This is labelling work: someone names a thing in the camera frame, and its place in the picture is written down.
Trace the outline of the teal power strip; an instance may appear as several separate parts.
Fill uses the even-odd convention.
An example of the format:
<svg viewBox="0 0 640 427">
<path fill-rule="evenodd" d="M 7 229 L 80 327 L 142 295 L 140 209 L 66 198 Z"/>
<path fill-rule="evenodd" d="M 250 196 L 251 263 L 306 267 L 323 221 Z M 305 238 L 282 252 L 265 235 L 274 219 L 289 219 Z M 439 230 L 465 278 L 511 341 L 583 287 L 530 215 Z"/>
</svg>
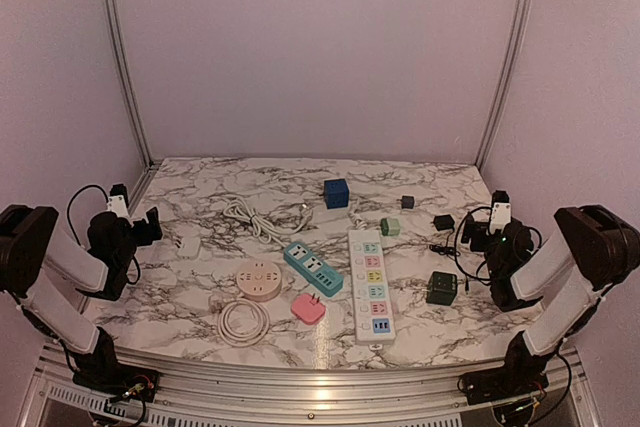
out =
<svg viewBox="0 0 640 427">
<path fill-rule="evenodd" d="M 344 278 L 306 244 L 293 242 L 284 248 L 283 258 L 322 295 L 333 297 L 343 288 Z"/>
</svg>

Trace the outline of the dark grey USB charger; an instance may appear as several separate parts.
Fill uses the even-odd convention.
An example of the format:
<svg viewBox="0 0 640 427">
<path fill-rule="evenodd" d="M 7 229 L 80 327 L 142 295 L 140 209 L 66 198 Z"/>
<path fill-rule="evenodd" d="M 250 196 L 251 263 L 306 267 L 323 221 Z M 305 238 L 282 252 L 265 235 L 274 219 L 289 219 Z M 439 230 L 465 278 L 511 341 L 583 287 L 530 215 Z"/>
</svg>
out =
<svg viewBox="0 0 640 427">
<path fill-rule="evenodd" d="M 415 206 L 415 198 L 413 196 L 403 195 L 400 202 L 403 210 L 411 210 Z"/>
</svg>

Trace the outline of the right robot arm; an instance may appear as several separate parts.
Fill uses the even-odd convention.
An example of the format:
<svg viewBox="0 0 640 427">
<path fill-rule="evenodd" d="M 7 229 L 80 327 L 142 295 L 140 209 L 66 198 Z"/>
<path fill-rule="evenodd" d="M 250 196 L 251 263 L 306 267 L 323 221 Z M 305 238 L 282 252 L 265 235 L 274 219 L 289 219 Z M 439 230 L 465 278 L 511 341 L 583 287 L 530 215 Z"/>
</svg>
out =
<svg viewBox="0 0 640 427">
<path fill-rule="evenodd" d="M 538 303 L 539 318 L 510 341 L 502 366 L 464 377 L 476 389 L 495 380 L 506 395 L 515 395 L 579 332 L 615 286 L 639 266 L 639 232 L 601 205 L 563 207 L 554 214 L 556 228 L 548 239 L 515 219 L 511 207 L 497 202 L 489 218 L 468 213 L 456 241 L 484 256 L 482 282 L 503 312 Z"/>
</svg>

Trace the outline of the pink round power strip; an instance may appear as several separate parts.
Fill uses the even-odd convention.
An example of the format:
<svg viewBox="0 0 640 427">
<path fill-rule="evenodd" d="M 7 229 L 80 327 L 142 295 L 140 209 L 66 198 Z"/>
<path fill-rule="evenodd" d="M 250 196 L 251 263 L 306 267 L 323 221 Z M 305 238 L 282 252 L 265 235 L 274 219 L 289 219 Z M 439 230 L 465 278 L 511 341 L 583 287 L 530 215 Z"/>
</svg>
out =
<svg viewBox="0 0 640 427">
<path fill-rule="evenodd" d="M 244 298 L 254 302 L 267 302 L 279 295 L 282 273 L 274 262 L 247 261 L 236 271 L 236 285 Z"/>
</svg>

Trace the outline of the blue cube socket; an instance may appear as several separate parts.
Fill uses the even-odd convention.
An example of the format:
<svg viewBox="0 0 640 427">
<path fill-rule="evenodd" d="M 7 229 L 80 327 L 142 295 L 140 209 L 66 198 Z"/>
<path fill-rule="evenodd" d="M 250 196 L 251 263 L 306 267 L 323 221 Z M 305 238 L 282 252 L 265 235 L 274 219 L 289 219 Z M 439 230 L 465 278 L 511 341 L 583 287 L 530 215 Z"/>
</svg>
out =
<svg viewBox="0 0 640 427">
<path fill-rule="evenodd" d="M 323 198 L 327 209 L 346 208 L 349 196 L 349 187 L 344 178 L 324 181 Z"/>
</svg>

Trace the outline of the light green USB adapter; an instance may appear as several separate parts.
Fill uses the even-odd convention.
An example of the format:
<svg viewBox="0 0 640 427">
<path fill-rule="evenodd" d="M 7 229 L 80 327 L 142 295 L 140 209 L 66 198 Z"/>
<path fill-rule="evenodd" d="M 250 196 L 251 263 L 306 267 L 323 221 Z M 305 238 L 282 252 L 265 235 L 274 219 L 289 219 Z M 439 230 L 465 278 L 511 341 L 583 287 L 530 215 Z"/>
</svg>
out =
<svg viewBox="0 0 640 427">
<path fill-rule="evenodd" d="M 385 237 L 397 237 L 401 232 L 400 222 L 397 218 L 384 217 L 379 226 L 381 234 Z"/>
</svg>

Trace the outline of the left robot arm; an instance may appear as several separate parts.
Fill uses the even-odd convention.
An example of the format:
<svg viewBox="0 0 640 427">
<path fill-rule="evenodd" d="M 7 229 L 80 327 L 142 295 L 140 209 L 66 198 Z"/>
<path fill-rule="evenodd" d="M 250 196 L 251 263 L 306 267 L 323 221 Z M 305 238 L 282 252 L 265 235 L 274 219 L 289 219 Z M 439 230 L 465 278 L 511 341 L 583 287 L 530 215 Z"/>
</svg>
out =
<svg viewBox="0 0 640 427">
<path fill-rule="evenodd" d="M 124 385 L 155 383 L 154 370 L 121 363 L 114 340 L 74 307 L 52 282 L 57 273 L 79 293 L 118 300 L 140 267 L 136 251 L 163 237 L 156 208 L 131 222 L 112 211 L 91 219 L 89 248 L 83 248 L 58 224 L 53 207 L 11 205 L 1 215 L 1 289 L 34 327 L 56 340 L 77 383 L 99 385 L 106 392 Z"/>
</svg>

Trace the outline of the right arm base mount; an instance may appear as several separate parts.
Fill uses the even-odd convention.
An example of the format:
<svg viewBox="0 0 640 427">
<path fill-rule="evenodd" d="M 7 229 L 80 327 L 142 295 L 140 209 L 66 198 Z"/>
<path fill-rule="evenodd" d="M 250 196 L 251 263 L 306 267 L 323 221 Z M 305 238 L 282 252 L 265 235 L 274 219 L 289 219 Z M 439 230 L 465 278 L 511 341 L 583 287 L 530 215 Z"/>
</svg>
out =
<svg viewBox="0 0 640 427">
<path fill-rule="evenodd" d="M 529 378 L 514 377 L 503 368 L 494 368 L 461 375 L 457 388 L 466 396 L 469 405 L 477 405 L 545 390 L 548 385 L 548 378 L 543 373 Z"/>
</svg>

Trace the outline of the white plug adapter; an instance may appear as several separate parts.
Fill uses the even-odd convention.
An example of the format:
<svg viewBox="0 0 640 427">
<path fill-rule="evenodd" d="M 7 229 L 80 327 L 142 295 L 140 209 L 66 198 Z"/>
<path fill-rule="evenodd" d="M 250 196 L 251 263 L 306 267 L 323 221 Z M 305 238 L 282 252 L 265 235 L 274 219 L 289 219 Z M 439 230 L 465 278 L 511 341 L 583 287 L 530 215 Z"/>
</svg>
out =
<svg viewBox="0 0 640 427">
<path fill-rule="evenodd" d="M 201 241 L 198 237 L 183 238 L 176 246 L 177 256 L 180 259 L 195 260 L 199 256 Z"/>
</svg>

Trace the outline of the white long power strip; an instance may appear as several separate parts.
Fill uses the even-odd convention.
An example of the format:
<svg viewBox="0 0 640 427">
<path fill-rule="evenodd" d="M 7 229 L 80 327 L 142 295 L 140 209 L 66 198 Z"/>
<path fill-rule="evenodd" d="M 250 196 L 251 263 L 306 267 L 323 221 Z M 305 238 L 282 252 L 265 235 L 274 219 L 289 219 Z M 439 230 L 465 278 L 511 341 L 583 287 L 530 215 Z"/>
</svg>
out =
<svg viewBox="0 0 640 427">
<path fill-rule="evenodd" d="M 355 338 L 371 350 L 393 344 L 394 316 L 383 247 L 377 230 L 348 232 Z"/>
</svg>

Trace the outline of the pink square plug adapter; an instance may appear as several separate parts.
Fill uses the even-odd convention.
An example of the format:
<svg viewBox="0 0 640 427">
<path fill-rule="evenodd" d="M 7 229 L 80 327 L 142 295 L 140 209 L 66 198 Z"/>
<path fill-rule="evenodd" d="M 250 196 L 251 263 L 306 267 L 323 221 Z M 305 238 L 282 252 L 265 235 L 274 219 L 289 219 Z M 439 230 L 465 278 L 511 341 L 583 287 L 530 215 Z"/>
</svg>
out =
<svg viewBox="0 0 640 427">
<path fill-rule="evenodd" d="M 291 304 L 291 312 L 305 325 L 316 325 L 326 314 L 326 306 L 315 294 L 303 293 Z"/>
</svg>

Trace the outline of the dark green cube socket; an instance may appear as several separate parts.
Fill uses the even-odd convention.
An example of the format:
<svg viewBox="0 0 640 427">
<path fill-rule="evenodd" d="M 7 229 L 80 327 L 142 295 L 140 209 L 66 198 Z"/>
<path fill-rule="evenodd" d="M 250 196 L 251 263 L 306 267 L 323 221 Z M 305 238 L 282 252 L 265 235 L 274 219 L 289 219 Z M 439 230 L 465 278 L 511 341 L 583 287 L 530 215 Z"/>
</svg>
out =
<svg viewBox="0 0 640 427">
<path fill-rule="evenodd" d="M 458 292 L 458 279 L 455 274 L 434 271 L 427 285 L 426 302 L 428 304 L 451 306 Z"/>
</svg>

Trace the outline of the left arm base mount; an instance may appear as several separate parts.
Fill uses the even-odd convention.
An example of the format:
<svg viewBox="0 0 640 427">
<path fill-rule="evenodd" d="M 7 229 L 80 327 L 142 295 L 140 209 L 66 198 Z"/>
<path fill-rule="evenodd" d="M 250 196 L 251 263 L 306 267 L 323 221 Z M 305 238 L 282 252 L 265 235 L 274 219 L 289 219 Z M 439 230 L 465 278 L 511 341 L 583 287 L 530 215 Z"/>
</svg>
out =
<svg viewBox="0 0 640 427">
<path fill-rule="evenodd" d="M 157 370 L 130 365 L 122 365 L 120 369 L 113 372 L 92 373 L 79 368 L 73 369 L 75 384 L 110 394 L 118 400 L 124 400 L 124 393 L 140 384 L 142 390 L 134 395 L 134 398 L 151 403 L 155 398 L 159 380 L 160 373 Z"/>
</svg>

